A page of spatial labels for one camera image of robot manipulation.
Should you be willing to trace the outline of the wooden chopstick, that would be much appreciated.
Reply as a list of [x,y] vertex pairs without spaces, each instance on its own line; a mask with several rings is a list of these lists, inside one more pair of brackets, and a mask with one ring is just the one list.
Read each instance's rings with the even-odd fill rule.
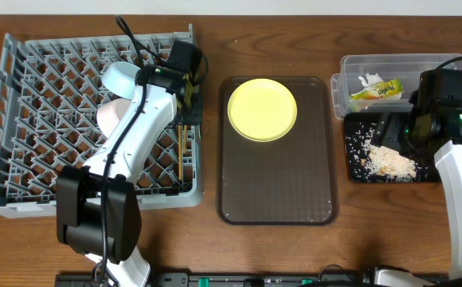
[[182,127],[182,154],[185,155],[187,152],[187,140],[188,140],[188,125]]
[[182,166],[182,126],[178,125],[178,179],[181,182],[182,181],[182,172],[183,172],[183,166]]

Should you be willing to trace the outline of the rice food scraps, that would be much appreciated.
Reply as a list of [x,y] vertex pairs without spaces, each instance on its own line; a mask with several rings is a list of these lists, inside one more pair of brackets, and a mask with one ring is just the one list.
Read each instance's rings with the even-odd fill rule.
[[350,177],[360,183],[410,182],[418,165],[387,147],[375,147],[370,139],[374,123],[352,123],[345,127],[345,148]]

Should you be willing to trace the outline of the green orange snack wrapper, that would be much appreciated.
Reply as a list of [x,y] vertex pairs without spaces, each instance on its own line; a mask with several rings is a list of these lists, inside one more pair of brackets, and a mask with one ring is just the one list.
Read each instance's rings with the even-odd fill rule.
[[360,92],[350,94],[351,100],[356,103],[355,111],[366,109],[373,104],[379,104],[383,100],[399,100],[404,88],[399,79],[379,82],[364,88]]

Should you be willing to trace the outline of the yellow round plate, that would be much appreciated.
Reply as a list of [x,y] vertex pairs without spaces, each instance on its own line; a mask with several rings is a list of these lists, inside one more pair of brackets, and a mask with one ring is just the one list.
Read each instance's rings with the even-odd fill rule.
[[270,142],[287,135],[298,116],[292,92],[266,78],[240,84],[232,92],[226,111],[234,130],[255,142]]

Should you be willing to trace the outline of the light blue bowl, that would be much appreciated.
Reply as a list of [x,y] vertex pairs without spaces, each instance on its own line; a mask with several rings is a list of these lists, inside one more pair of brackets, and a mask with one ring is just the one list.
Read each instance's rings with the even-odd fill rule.
[[125,61],[113,62],[102,76],[103,86],[113,94],[131,100],[135,91],[135,77],[140,67]]

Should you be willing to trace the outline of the pink white bowl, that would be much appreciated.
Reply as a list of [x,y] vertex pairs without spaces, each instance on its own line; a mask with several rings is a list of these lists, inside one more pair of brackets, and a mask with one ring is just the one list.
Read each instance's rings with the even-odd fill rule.
[[96,120],[99,129],[105,137],[109,137],[119,121],[123,118],[128,110],[131,101],[124,98],[111,100],[106,104],[102,104],[96,112]]

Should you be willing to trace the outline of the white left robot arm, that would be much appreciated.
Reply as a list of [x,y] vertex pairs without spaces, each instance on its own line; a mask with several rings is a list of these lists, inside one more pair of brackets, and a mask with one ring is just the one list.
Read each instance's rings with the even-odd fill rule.
[[57,239],[95,261],[88,285],[144,286],[150,266],[137,247],[142,219],[139,180],[156,140],[193,109],[193,89],[206,61],[194,44],[175,41],[156,64],[114,62],[104,86],[131,98],[121,120],[82,167],[65,166],[57,176]]

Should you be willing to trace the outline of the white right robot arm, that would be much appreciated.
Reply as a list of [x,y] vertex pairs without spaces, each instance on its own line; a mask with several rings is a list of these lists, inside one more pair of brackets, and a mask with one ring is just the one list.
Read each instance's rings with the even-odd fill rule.
[[420,76],[408,113],[384,113],[371,144],[434,164],[444,188],[451,234],[447,286],[462,286],[462,71],[436,68]]

